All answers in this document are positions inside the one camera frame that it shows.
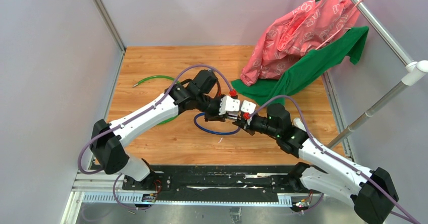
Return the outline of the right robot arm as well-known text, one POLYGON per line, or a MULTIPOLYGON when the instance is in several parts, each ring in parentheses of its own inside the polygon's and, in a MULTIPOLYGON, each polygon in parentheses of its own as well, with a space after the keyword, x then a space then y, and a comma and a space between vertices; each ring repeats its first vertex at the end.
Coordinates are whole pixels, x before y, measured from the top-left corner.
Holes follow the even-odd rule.
POLYGON ((386 220, 399 198, 385 169, 372 170, 323 146, 308 135, 301 119, 291 120, 279 103, 268 106, 265 117, 255 110, 255 103, 243 101, 234 124, 250 135, 261 133, 275 139, 282 151, 302 160, 289 173, 292 191, 306 188, 327 194, 353 207, 366 223, 386 220))

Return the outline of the blue cable lock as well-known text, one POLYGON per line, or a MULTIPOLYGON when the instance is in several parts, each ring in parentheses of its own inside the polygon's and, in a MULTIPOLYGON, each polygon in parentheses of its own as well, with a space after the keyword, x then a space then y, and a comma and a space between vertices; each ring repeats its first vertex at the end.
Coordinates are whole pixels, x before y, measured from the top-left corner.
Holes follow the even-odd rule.
POLYGON ((218 126, 211 126, 211 125, 208 125, 208 123, 205 123, 203 120, 204 120, 204 113, 199 113, 193 117, 193 124, 197 129, 211 135, 232 136, 237 134, 240 131, 239 128, 235 128, 232 130, 230 127, 220 128, 218 126))

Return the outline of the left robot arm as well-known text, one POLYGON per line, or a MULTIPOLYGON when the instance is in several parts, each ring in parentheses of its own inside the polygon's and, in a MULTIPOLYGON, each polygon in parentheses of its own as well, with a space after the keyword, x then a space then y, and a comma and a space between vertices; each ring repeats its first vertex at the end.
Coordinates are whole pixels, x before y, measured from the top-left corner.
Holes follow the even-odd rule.
POLYGON ((151 189, 155 178, 149 165, 128 154, 125 148, 149 129, 185 111, 218 114, 219 98, 208 95, 218 81, 213 69, 201 70, 193 79, 180 83, 174 80, 155 100, 125 117, 111 123, 104 119, 95 122, 88 147, 101 171, 131 176, 140 189, 151 189))

